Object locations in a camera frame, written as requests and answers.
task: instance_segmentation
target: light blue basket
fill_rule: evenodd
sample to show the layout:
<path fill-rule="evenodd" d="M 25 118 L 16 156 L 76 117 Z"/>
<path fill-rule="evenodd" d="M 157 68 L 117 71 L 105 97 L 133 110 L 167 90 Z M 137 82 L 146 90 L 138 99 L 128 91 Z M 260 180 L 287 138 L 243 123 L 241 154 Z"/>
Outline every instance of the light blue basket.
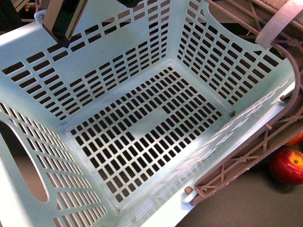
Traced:
<path fill-rule="evenodd" d="M 47 196 L 31 194 L 0 137 L 4 227 L 151 226 L 163 216 L 173 226 L 190 210 L 184 188 L 294 88 L 289 60 L 227 31 L 203 0 L 90 0 L 69 48 L 35 22 L 1 35 L 0 55 L 0 121 Z"/>

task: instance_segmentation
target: gray floor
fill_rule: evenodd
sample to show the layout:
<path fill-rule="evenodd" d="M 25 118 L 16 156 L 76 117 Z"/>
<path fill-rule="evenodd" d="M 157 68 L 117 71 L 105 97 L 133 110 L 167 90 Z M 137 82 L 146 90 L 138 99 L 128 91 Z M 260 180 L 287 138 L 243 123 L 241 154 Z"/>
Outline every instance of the gray floor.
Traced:
<path fill-rule="evenodd" d="M 198 204 L 177 227 L 303 227 L 303 184 L 277 183 L 267 163 Z"/>

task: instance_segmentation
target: basket bottom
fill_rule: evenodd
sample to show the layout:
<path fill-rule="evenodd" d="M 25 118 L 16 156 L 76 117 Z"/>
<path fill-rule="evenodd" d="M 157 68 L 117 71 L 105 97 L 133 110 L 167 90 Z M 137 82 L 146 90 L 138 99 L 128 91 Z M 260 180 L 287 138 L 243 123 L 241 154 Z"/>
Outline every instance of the basket bottom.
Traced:
<path fill-rule="evenodd" d="M 219 100 L 182 65 L 160 63 L 74 119 L 69 140 L 81 146 L 111 203 L 125 207 L 157 187 L 231 119 L 231 109 Z"/>

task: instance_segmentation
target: apple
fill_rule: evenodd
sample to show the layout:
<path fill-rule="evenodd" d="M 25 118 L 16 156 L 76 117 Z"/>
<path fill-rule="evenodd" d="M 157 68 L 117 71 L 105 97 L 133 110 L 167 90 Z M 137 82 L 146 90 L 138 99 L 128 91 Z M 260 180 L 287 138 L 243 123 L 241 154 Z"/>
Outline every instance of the apple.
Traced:
<path fill-rule="evenodd" d="M 288 141 L 285 145 L 286 146 L 294 146 L 299 144 L 303 140 L 303 131 L 300 132 L 298 135 L 293 137 L 290 141 Z"/>
<path fill-rule="evenodd" d="M 303 183 L 303 153 L 292 149 L 277 150 L 269 161 L 269 171 L 279 182 L 289 185 Z"/>

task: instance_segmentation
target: plastic basket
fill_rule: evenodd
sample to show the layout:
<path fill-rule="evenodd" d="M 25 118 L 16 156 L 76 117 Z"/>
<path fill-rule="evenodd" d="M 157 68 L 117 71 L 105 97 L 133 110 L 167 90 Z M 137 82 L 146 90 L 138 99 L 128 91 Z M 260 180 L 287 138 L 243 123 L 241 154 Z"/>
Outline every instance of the plastic basket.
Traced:
<path fill-rule="evenodd" d="M 2 129 L 47 196 L 32 195 L 0 137 L 4 227 L 148 224 L 294 88 L 288 59 L 230 33 L 203 0 L 91 0 L 74 34 L 67 49 L 37 23 L 0 36 Z"/>

